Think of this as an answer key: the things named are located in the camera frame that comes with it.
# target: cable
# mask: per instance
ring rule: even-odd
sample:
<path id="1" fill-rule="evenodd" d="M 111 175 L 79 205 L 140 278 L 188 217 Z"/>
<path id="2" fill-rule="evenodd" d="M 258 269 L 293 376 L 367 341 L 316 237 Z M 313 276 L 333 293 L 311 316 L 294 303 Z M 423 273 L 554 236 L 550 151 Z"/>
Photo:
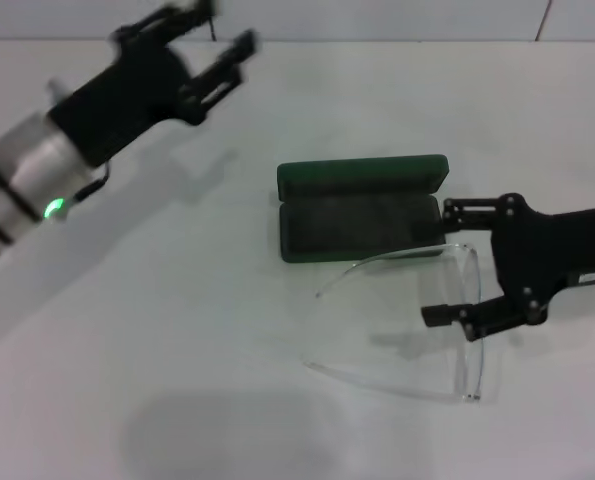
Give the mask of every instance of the cable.
<path id="1" fill-rule="evenodd" d="M 208 25 L 210 26 L 210 39 L 213 42 L 217 41 L 217 35 L 215 34 L 215 25 L 213 24 L 212 17 L 208 20 Z"/>
<path id="2" fill-rule="evenodd" d="M 97 193 L 99 190 L 106 185 L 108 179 L 110 178 L 110 161 L 104 163 L 104 176 L 98 180 L 89 183 L 84 188 L 79 190 L 75 195 L 73 195 L 73 203 L 81 203 L 90 197 L 93 193 Z"/>

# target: glasses lens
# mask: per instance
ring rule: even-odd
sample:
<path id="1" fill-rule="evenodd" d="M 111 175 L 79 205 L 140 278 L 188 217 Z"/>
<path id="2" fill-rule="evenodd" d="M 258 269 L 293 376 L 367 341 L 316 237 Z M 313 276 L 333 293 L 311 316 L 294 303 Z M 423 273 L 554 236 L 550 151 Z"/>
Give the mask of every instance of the glasses lens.
<path id="1" fill-rule="evenodd" d="M 429 329 L 421 307 L 478 303 L 477 254 L 443 245 L 360 262 L 325 285 L 307 366 L 364 387 L 439 401 L 477 400 L 482 344 L 459 325 Z"/>

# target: white surface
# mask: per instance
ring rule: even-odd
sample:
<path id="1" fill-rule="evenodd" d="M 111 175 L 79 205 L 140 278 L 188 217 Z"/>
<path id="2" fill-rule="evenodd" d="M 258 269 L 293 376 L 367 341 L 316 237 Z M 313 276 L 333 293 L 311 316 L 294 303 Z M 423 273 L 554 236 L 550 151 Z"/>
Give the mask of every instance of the white surface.
<path id="1" fill-rule="evenodd" d="M 1 42 L 0 128 L 111 57 Z M 1 260 L 0 479 L 595 480 L 595 289 L 491 339 L 481 406 L 362 391 L 299 362 L 344 265 L 284 264 L 275 196 L 281 162 L 444 153 L 442 195 L 595 207 L 595 45 L 267 44 L 247 70 Z"/>
<path id="2" fill-rule="evenodd" d="M 541 38 L 595 41 L 595 0 L 555 0 Z"/>
<path id="3" fill-rule="evenodd" d="M 159 0 L 0 0 L 0 38 L 106 38 Z M 547 0 L 222 0 L 217 33 L 272 40 L 534 40 Z M 206 29 L 195 37 L 206 38 Z"/>

